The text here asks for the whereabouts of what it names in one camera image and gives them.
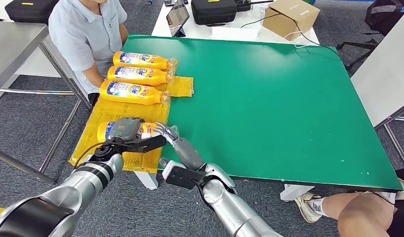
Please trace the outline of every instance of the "yellow plastic sheet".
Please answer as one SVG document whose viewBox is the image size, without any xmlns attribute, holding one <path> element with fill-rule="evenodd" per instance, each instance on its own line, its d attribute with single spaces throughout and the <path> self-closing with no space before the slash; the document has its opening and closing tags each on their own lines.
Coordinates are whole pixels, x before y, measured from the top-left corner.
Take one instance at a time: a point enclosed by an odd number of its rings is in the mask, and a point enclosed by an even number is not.
<svg viewBox="0 0 404 237">
<path fill-rule="evenodd" d="M 158 90 L 168 90 L 173 97 L 187 96 L 193 94 L 193 78 L 175 77 L 173 83 L 163 84 L 156 87 Z M 90 118 L 84 128 L 84 131 L 77 143 L 76 149 L 69 162 L 74 165 L 79 156 L 90 146 L 98 143 L 97 127 L 102 122 L 116 121 L 123 117 L 140 117 L 147 122 L 160 121 L 167 123 L 168 105 L 139 105 L 121 102 L 107 101 L 99 98 L 91 112 Z M 95 148 L 91 149 L 86 155 L 94 153 Z M 162 148 L 152 150 L 148 153 L 124 153 L 123 169 L 127 171 L 144 171 L 156 173 Z"/>
</svg>

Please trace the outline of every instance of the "gray carpet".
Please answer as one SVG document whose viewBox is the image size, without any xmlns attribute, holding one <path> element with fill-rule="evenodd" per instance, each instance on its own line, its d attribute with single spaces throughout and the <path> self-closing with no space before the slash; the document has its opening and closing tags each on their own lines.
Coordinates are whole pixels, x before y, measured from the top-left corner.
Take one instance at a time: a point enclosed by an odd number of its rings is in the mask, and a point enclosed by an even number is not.
<svg viewBox="0 0 404 237">
<path fill-rule="evenodd" d="M 128 13 L 130 33 L 151 34 L 161 0 L 147 5 L 145 0 L 121 0 Z M 366 41 L 369 36 L 364 15 L 368 2 L 318 0 L 321 9 L 314 25 L 321 43 L 336 45 L 342 41 Z M 363 53 L 355 48 L 340 51 L 345 63 Z M 60 79 L 20 76 L 12 85 L 19 89 L 67 89 Z M 75 103 L 73 96 L 5 94 L 0 99 L 0 149 L 25 163 L 39 167 Z M 62 182 L 70 173 L 67 160 L 75 148 L 89 111 L 79 108 L 46 174 Z M 404 149 L 404 122 L 393 122 L 393 130 Z M 387 133 L 378 136 L 395 169 L 403 168 Z M 149 191 L 131 172 L 123 172 L 111 182 L 80 219 L 75 236 L 228 236 L 218 218 L 201 202 L 197 190 L 185 190 L 162 182 Z M 322 218 L 307 224 L 297 206 L 279 199 L 282 184 L 236 181 L 242 198 L 276 231 L 286 237 L 336 237 L 336 222 Z M 52 186 L 0 161 L 0 206 L 6 207 L 27 196 L 40 194 Z M 336 188 L 315 188 L 326 196 L 343 192 Z"/>
</svg>

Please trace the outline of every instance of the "shirt pocket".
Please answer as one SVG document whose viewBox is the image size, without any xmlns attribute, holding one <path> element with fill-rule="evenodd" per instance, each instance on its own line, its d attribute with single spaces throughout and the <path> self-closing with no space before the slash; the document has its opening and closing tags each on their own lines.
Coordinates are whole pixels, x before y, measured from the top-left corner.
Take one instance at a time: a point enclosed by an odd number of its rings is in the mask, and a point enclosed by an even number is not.
<svg viewBox="0 0 404 237">
<path fill-rule="evenodd" d="M 122 49 L 121 35 L 119 33 L 118 13 L 105 22 L 106 31 L 109 35 L 109 47 L 112 52 Z"/>
</svg>

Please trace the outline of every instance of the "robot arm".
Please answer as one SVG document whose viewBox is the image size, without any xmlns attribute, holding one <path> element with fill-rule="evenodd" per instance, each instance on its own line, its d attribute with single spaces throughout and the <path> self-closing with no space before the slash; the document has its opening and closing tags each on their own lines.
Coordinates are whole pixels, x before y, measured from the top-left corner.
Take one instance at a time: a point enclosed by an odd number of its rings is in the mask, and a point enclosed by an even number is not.
<svg viewBox="0 0 404 237">
<path fill-rule="evenodd" d="M 282 237 L 238 196 L 234 181 L 217 165 L 205 163 L 192 144 L 162 123 L 158 133 L 166 138 L 181 163 L 161 158 L 166 183 L 192 189 L 197 186 L 202 199 L 218 215 L 233 237 Z"/>
<path fill-rule="evenodd" d="M 90 203 L 121 172 L 123 152 L 144 153 L 166 144 L 162 136 L 135 140 L 140 123 L 137 118 L 116 121 L 113 138 L 88 155 L 61 185 L 7 208 L 0 215 L 0 237 L 70 237 Z"/>
<path fill-rule="evenodd" d="M 181 163 L 161 159 L 166 183 L 192 189 L 197 186 L 205 202 L 233 237 L 282 237 L 270 228 L 235 191 L 233 180 L 217 165 L 205 163 L 186 139 L 162 123 L 161 136 L 135 140 L 141 120 L 122 118 L 112 139 L 89 155 L 60 185 L 24 199 L 0 215 L 0 237 L 69 237 L 90 203 L 123 167 L 123 152 L 148 152 L 168 141 Z"/>
</svg>

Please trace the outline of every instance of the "green table surface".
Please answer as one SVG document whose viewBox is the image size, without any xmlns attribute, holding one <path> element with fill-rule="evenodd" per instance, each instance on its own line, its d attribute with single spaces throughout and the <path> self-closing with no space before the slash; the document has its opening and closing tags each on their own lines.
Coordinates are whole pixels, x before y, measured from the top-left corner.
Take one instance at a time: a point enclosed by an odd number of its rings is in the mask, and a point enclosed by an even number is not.
<svg viewBox="0 0 404 237">
<path fill-rule="evenodd" d="M 168 125 L 229 175 L 401 190 L 329 49 L 134 35 L 123 49 L 174 57 L 176 74 L 194 77 L 193 97 L 172 99 Z M 178 160 L 171 146 L 162 157 Z"/>
</svg>

